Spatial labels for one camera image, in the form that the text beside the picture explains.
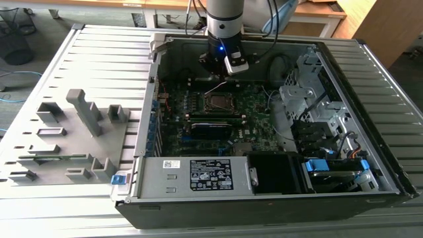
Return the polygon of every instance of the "green circuit board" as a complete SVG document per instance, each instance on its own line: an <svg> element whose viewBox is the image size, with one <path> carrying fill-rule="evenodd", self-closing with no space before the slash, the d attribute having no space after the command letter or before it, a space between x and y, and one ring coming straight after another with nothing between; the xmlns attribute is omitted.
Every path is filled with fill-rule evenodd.
<svg viewBox="0 0 423 238"><path fill-rule="evenodd" d="M281 149L262 85L243 84L235 86L234 91L222 88L209 94L183 84L167 84L166 88L170 110L162 99L162 156L239 156L238 148L247 151ZM229 124L233 126L231 136L226 139L193 139L190 127L194 123Z"/></svg>

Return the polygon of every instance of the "wooden panel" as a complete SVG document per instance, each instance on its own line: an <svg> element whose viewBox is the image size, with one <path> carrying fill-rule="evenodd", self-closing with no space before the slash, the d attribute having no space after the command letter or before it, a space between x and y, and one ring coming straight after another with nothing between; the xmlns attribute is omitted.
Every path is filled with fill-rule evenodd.
<svg viewBox="0 0 423 238"><path fill-rule="evenodd" d="M423 30L422 0L378 0L354 35L389 68Z"/></svg>
<svg viewBox="0 0 423 238"><path fill-rule="evenodd" d="M295 10L295 16L315 16L322 15L327 17L345 18L347 14L345 12L337 12L333 10L326 2L305 2L298 5Z"/></svg>
<svg viewBox="0 0 423 238"><path fill-rule="evenodd" d="M189 0L15 0L31 3L70 4L87 6L109 6L109 7L143 7L155 9L186 10ZM327 3L306 2L301 4L295 11L295 16L318 16L345 18L345 12L335 12Z"/></svg>
<svg viewBox="0 0 423 238"><path fill-rule="evenodd" d="M142 7L146 0L14 0L31 3L70 4L109 7Z"/></svg>
<svg viewBox="0 0 423 238"><path fill-rule="evenodd" d="M325 24L321 24L321 23L290 22L282 34L291 35L291 36L319 37L323 31L323 28L325 28Z"/></svg>
<svg viewBox="0 0 423 238"><path fill-rule="evenodd" d="M338 0L339 5L349 15L339 23L334 38L351 39L377 0Z"/></svg>

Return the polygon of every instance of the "wooden desk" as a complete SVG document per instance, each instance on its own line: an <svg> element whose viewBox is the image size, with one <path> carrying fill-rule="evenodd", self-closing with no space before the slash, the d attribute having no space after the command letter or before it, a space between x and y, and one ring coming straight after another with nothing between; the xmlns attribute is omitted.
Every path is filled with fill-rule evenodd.
<svg viewBox="0 0 423 238"><path fill-rule="evenodd" d="M207 0L202 0L202 3L207 6ZM185 15L187 4L189 0L6 0L0 2L6 7L143 13L149 28L157 28L157 15ZM314 31L318 29L314 33L317 36L331 37L346 16L345 12L333 11L326 3L305 2L298 6L283 34L307 35L306 31L310 28Z"/></svg>

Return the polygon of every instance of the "barcode sticker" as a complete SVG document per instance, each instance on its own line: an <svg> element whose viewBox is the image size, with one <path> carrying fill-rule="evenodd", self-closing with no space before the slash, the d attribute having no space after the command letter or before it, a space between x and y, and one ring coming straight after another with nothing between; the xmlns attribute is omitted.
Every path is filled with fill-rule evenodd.
<svg viewBox="0 0 423 238"><path fill-rule="evenodd" d="M181 160L165 160L163 161L165 169L179 169L181 168Z"/></svg>
<svg viewBox="0 0 423 238"><path fill-rule="evenodd" d="M125 3L125 6L137 6L137 7L142 7L142 4L131 4L131 3Z"/></svg>

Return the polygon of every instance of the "chip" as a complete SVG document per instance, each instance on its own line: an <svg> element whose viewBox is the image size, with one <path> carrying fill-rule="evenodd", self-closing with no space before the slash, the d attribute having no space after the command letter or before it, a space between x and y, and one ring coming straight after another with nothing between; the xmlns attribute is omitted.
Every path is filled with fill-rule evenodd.
<svg viewBox="0 0 423 238"><path fill-rule="evenodd" d="M207 113L233 114L235 112L234 98L230 93L210 93L205 96L205 111Z"/></svg>

